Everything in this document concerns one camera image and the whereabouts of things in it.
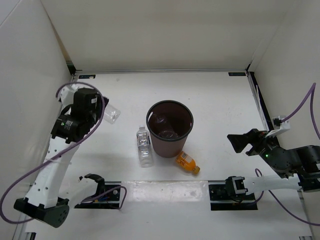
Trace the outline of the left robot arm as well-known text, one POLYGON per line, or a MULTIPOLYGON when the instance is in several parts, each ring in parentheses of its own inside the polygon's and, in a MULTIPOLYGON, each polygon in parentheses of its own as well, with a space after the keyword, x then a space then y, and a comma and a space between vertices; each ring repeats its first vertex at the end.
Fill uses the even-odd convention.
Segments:
POLYGON ((54 228, 60 227, 69 211, 82 201, 100 200, 105 195, 104 178, 92 173, 81 176, 74 187, 60 191, 75 152, 97 128, 108 103, 97 90, 85 87, 73 91, 71 98, 73 102, 64 105, 51 130, 44 166, 25 197, 13 206, 54 228))

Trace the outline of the left dark corner label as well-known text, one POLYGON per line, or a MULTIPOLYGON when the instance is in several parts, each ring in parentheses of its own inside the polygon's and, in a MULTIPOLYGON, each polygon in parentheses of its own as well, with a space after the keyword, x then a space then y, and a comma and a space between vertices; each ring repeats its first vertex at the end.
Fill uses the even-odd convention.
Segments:
POLYGON ((95 74, 84 74, 84 75, 79 75, 78 79, 82 80, 82 79, 95 79, 96 75, 95 74))

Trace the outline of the clear plastic bottle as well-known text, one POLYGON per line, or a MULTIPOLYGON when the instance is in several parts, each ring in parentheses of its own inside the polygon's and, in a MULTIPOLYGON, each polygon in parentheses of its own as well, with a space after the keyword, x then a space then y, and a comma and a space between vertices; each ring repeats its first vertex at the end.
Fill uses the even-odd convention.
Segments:
POLYGON ((149 119, 149 125, 158 137, 164 139, 177 139, 179 137, 164 114, 153 113, 149 119))

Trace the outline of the clear water bottle white label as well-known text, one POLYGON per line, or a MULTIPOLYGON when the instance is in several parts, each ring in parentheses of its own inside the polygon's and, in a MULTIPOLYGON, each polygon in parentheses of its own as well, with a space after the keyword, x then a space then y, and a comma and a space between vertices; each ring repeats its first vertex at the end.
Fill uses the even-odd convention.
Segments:
POLYGON ((136 133, 139 163, 142 168, 153 165, 150 134, 144 125, 140 125, 136 133))

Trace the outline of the dark corner label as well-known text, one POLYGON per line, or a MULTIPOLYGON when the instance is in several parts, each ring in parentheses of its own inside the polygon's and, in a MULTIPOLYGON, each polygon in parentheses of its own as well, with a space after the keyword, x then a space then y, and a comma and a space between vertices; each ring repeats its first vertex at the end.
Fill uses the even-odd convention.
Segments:
POLYGON ((230 77, 245 77, 246 73, 245 72, 228 72, 228 75, 230 77))
POLYGON ((82 80, 82 79, 95 79, 96 75, 95 74, 84 74, 84 75, 79 75, 78 79, 82 80))

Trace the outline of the clear bottle blue label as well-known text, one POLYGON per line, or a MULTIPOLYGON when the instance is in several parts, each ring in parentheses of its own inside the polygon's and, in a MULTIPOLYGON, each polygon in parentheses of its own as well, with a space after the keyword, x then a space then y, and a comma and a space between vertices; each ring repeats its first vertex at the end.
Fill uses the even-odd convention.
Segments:
POLYGON ((103 120, 110 124, 114 124, 119 118, 120 114, 121 111, 119 109, 108 103, 104 110, 103 120))

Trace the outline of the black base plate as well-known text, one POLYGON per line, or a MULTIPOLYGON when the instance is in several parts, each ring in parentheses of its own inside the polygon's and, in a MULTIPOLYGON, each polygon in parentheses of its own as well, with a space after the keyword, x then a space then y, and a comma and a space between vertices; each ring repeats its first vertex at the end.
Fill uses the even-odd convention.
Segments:
POLYGON ((229 196, 224 184, 208 185, 211 211, 255 211, 258 210, 255 195, 229 196))
POLYGON ((100 210, 120 210, 127 197, 128 190, 122 186, 120 181, 105 182, 99 195, 95 200, 87 200, 77 204, 75 209, 100 209, 100 210))

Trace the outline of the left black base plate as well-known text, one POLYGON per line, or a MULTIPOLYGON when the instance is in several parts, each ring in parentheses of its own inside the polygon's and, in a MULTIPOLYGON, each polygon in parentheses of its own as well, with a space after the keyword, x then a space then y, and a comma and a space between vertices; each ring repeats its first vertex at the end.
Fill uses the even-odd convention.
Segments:
POLYGON ((77 204, 75 209, 100 209, 100 210, 120 210, 127 197, 128 190, 122 186, 120 181, 105 182, 99 195, 95 200, 87 200, 77 204))

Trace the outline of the brown plastic waste bin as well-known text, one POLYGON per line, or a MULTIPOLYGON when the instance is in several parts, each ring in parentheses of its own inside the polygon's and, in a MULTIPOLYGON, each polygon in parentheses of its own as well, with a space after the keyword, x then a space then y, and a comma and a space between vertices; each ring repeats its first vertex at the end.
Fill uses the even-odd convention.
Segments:
POLYGON ((162 158, 176 157, 194 126, 191 111, 175 100, 155 103, 146 114, 153 149, 162 158))

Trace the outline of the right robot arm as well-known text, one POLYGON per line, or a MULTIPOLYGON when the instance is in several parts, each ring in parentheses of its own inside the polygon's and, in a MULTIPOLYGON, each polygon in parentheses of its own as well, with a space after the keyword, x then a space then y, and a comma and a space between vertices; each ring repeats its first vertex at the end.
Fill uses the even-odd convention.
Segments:
POLYGON ((230 176, 225 180, 224 193, 230 200, 255 192, 278 189, 316 192, 320 190, 320 147, 306 145, 284 149, 276 141, 279 130, 262 131, 256 128, 244 134, 228 134, 234 151, 241 153, 247 145, 247 156, 259 156, 276 173, 261 177, 230 176))

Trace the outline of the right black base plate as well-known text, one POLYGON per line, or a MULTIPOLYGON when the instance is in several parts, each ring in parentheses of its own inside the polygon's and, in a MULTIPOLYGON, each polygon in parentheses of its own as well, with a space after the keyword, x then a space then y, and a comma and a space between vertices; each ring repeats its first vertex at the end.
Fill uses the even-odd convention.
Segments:
POLYGON ((229 196, 224 184, 208 185, 211 211, 255 211, 258 210, 255 195, 229 196))

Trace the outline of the orange drink bottle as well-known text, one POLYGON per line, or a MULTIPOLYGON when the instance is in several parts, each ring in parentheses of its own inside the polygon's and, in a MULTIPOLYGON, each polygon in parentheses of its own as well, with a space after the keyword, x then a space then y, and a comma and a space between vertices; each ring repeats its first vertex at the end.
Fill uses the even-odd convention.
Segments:
POLYGON ((188 173, 197 175, 200 172, 200 167, 196 164, 196 161, 184 151, 178 154, 175 162, 188 173))

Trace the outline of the right dark corner label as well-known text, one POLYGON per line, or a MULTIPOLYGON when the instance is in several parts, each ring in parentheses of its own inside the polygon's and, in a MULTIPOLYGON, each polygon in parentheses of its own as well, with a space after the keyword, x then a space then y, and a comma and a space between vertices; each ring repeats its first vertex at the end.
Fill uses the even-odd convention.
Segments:
POLYGON ((245 72, 228 72, 228 75, 230 77, 245 77, 246 73, 245 72))

